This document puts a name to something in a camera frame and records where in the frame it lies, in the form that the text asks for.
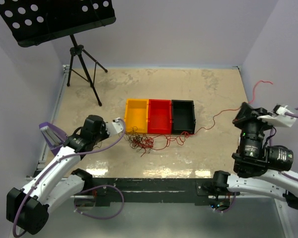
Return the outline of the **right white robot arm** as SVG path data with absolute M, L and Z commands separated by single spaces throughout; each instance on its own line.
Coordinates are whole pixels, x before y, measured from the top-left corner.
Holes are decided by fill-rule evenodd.
M 288 105 L 276 105 L 272 112 L 243 102 L 232 123 L 241 130 L 239 145 L 232 154 L 233 171 L 214 173 L 213 196 L 240 192 L 268 196 L 298 210 L 298 173 L 291 170 L 294 153 L 283 145 L 272 145 L 274 134 L 265 131 L 292 127 L 298 115 Z

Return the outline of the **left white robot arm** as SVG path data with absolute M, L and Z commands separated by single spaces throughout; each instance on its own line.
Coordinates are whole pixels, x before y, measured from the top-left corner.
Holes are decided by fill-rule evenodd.
M 84 156 L 102 152 L 94 147 L 114 134 L 124 131 L 124 122 L 115 119 L 105 122 L 102 117 L 89 115 L 60 146 L 54 159 L 37 176 L 21 189 L 12 188 L 6 196 L 6 219 L 12 222 L 12 235 L 22 237 L 25 233 L 37 234 L 47 223 L 52 210 L 68 197 L 89 194 L 93 182 L 78 174 L 63 176 Z

